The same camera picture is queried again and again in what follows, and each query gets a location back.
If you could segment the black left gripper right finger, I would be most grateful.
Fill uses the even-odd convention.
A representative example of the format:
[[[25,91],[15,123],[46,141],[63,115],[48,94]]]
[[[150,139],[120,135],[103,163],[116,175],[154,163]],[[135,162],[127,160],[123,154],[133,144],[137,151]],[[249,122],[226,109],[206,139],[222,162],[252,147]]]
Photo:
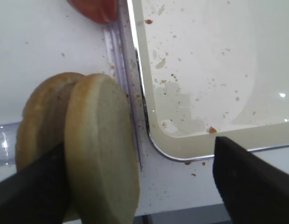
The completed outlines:
[[[213,178],[234,224],[289,224],[289,174],[216,137]]]

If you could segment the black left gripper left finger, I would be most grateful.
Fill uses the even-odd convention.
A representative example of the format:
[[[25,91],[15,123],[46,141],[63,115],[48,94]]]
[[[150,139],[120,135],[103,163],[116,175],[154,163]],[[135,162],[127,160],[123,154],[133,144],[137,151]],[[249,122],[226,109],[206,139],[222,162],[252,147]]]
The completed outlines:
[[[61,224],[69,204],[63,143],[0,182],[0,224]]]

